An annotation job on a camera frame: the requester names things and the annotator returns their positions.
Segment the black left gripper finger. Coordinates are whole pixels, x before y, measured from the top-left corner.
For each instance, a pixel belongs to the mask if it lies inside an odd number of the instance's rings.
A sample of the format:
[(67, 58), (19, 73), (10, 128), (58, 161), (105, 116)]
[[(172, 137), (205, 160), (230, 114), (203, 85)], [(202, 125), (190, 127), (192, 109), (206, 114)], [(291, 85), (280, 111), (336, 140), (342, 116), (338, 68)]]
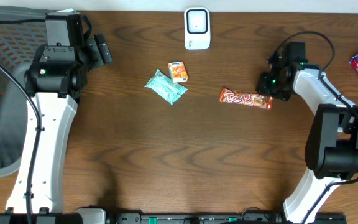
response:
[(90, 37), (86, 41), (88, 51), (89, 68), (96, 69), (104, 66), (103, 56), (99, 49), (99, 40), (96, 36)]
[(112, 63), (111, 51), (108, 47), (106, 39), (103, 34), (94, 35), (95, 41), (97, 43), (99, 53), (101, 55), (102, 61), (104, 64)]

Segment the orange brown snack bar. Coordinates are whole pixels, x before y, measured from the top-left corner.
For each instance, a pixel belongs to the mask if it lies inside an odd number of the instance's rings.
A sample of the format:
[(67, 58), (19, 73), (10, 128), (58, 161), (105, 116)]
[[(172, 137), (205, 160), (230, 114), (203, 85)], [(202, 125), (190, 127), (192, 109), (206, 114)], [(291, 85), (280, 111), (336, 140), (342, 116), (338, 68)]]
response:
[(273, 98), (271, 96), (264, 96), (256, 93), (236, 92), (223, 87), (219, 94), (219, 102), (247, 105), (270, 110), (272, 108)]

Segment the teal snack bar wrapper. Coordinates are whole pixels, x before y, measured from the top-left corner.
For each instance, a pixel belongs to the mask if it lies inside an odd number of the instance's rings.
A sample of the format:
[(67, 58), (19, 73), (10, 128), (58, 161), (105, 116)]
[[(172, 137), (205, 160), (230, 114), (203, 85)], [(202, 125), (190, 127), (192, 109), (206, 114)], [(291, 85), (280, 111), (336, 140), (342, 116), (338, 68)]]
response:
[(173, 83), (171, 78), (162, 73), (159, 69), (155, 75), (146, 83), (145, 88), (150, 88), (165, 101), (174, 105), (174, 103), (185, 94), (188, 89), (181, 84)]

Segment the small orange tissue pack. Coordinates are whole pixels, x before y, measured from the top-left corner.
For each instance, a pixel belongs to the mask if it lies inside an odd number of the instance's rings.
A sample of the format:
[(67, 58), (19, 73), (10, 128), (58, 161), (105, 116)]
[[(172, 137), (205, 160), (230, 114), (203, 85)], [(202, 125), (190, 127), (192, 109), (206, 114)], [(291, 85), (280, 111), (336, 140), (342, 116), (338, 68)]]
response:
[(168, 69), (173, 83), (188, 81), (188, 74), (183, 62), (171, 62), (168, 64)]

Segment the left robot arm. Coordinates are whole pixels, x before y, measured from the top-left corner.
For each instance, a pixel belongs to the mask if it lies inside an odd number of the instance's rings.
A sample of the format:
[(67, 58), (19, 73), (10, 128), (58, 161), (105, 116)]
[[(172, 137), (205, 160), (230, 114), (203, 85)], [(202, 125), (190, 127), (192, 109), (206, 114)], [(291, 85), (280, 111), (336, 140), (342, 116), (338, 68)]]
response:
[(63, 167), (70, 128), (86, 74), (112, 62), (106, 39), (83, 30), (88, 18), (72, 9), (45, 16), (46, 43), (36, 50), (19, 90), (27, 129), (15, 186), (0, 223), (109, 223), (107, 211), (63, 211)]

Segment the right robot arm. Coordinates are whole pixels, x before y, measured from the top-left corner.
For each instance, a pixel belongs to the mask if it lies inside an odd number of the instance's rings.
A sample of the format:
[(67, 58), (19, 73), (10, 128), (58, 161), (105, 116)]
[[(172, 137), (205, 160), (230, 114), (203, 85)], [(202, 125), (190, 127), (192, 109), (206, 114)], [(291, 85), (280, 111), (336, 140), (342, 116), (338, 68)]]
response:
[(323, 67), (309, 63), (303, 42), (278, 46), (260, 75), (257, 93), (287, 101), (300, 96), (314, 114), (305, 145), (307, 169), (284, 200), (290, 223), (313, 223), (334, 190), (358, 182), (358, 106), (328, 80)]

